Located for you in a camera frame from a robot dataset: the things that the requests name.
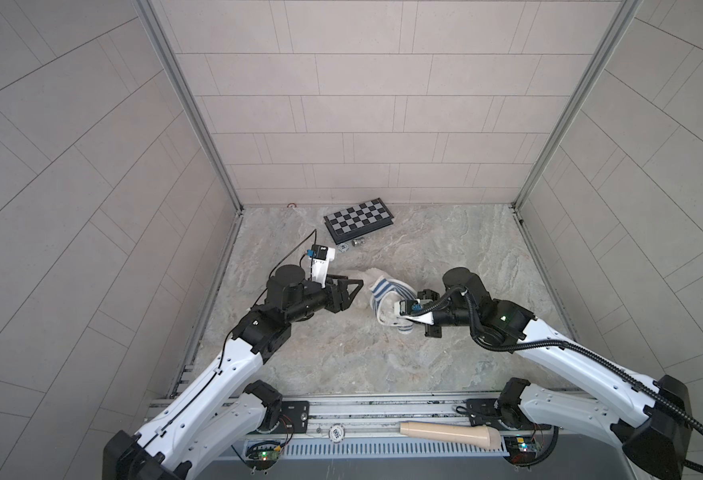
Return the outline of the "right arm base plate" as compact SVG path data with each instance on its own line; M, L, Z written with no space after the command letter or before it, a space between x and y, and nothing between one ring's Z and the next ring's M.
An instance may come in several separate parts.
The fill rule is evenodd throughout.
M467 399L465 410L467 410L465 416L469 418L471 426L489 426L499 431L507 430L507 426L503 424L503 416L501 416L496 399Z

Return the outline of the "white teddy bear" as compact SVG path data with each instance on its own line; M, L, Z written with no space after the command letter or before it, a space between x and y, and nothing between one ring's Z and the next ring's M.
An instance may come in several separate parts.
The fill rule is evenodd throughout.
M353 304L355 304L355 307L363 308L365 312L367 312L371 318L377 322L377 318L375 318L375 314L373 313L373 310L371 310L371 286L375 284L375 281L377 281L379 277L385 276L387 278L391 278L391 276L389 276L387 272L377 268L369 268L363 271L350 270L347 274L351 279L361 279L365 282L365 286L363 286L361 292L357 294L357 299L355 299Z

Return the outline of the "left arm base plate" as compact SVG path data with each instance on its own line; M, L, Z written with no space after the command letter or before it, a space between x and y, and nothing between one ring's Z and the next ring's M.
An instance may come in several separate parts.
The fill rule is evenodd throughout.
M305 434L308 428L310 403L308 401L285 401L281 402L281 417L288 419L287 426L280 420L271 430L270 434L287 434L288 428L294 434Z

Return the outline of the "right circuit board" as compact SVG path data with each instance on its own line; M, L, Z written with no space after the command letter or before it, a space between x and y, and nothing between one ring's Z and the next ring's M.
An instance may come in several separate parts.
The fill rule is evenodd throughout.
M503 437L507 457L505 460L513 465L527 465L537 459L539 446L531 436L505 436Z

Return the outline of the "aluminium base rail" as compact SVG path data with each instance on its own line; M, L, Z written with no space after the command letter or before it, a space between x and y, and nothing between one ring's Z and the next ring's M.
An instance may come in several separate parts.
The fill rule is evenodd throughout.
M581 434L602 442L615 442L611 425L619 422L619 414L601 400L574 391L548 390L531 384L523 392L459 392L451 394L411 394L383 396L315 396L287 398L285 401L310 403L305 435L328 434L333 424L341 424L345 435L395 436L403 422L431 422L471 426L465 416L465 402L473 398L497 400L507 430L503 436L521 432L547 432L557 426L564 432Z

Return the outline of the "blue white striped sweater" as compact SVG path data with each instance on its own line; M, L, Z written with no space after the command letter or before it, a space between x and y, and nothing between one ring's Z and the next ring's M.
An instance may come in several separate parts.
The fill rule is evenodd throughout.
M396 329L400 334L409 334L415 326L411 320L401 317L399 303L417 299L417 292L399 280L379 277L371 286L371 310L377 322L385 327Z

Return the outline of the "circuit board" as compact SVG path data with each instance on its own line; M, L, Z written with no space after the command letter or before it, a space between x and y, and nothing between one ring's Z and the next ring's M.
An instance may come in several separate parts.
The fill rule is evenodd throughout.
M281 442L263 441L247 447L245 464L254 471L267 471L281 458L284 447Z
M539 446L531 436L505 436L503 437L507 457L505 460L513 465L527 465L537 459Z

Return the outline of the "left circuit board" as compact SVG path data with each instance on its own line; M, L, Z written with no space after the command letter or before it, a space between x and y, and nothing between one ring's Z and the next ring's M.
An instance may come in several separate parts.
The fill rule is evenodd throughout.
M267 471L281 458L284 447L281 442L263 441L247 447L245 464L254 471Z

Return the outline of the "black white chessboard box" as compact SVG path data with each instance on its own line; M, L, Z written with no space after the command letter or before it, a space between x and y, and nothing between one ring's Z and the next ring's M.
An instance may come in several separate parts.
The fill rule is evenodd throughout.
M324 224L336 245L363 237L393 225L393 214L381 198L332 212L323 217Z

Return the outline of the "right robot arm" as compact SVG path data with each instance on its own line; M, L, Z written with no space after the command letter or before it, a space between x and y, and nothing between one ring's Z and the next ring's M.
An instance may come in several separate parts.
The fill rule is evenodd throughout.
M689 390L673 376L653 379L581 346L509 300L495 299L464 267L443 275L445 293L423 290L399 301L395 313L425 326L429 337L467 326L471 339L493 352L517 353L575 384L591 399L557 394L527 380L507 383L499 409L513 424L525 420L565 428L623 450L657 479L679 479L693 428Z

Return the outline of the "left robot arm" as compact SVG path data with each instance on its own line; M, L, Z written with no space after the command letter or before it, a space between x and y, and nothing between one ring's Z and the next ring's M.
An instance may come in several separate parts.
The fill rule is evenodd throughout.
M102 478L194 479L246 434L273 430L282 396L254 374L289 340L293 323L347 310L361 289L361 280L345 276L276 268L264 302L233 327L211 364L153 420L107 442Z

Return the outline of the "round white sticker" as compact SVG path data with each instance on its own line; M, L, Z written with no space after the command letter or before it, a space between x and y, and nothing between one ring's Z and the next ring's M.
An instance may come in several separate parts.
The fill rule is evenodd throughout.
M333 444L339 444L340 442L343 442L343 439L345 438L345 429L341 424L333 424L330 426L328 430L328 439L333 443Z

